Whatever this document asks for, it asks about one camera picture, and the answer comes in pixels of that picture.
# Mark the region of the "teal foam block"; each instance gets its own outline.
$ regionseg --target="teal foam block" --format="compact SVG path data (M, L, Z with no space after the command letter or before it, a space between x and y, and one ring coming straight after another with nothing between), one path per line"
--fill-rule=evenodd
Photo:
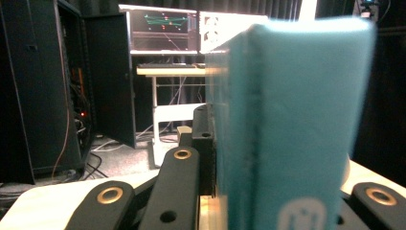
M229 229L336 228L374 40L360 18L269 21L206 55Z

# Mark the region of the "open cabinet door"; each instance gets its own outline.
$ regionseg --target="open cabinet door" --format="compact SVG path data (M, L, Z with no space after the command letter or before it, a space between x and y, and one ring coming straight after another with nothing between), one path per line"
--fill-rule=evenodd
M96 131L135 148L134 91L125 14L84 18Z

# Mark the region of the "screen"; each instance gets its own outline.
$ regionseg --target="screen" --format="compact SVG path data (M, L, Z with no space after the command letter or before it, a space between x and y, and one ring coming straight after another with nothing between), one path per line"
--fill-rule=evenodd
M197 54L196 11L119 6L129 12L131 54Z
M255 23L265 15L201 11L199 13L200 53L206 54Z

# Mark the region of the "metal ring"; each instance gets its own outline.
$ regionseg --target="metal ring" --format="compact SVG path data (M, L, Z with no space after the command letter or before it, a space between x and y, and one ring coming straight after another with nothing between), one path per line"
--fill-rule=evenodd
M383 204L383 205L388 205L388 206L393 206L397 204L396 199L394 198L393 195L388 194L387 192L378 189L378 188L368 188L365 193L369 198L371 198L373 201ZM383 199L379 196L376 196L375 193L380 193L384 195L386 198Z
M176 159L185 160L192 156L192 152L187 149L180 149L176 151L173 155Z
M116 194L114 196L111 197L105 197L104 195L106 195L109 192L116 192ZM119 200L121 197L123 196L123 189L119 188L119 187L110 187L107 189L104 189L103 191L101 191L98 194L98 203L102 203L102 204L109 204L109 203L114 203L117 200Z

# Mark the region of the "computer screen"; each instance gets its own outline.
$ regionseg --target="computer screen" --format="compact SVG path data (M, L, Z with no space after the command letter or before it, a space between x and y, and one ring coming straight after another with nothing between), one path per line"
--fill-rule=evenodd
M129 12L132 55L197 54L197 12L190 10L119 5Z
M200 53L210 52L254 23L267 19L265 15L200 11Z

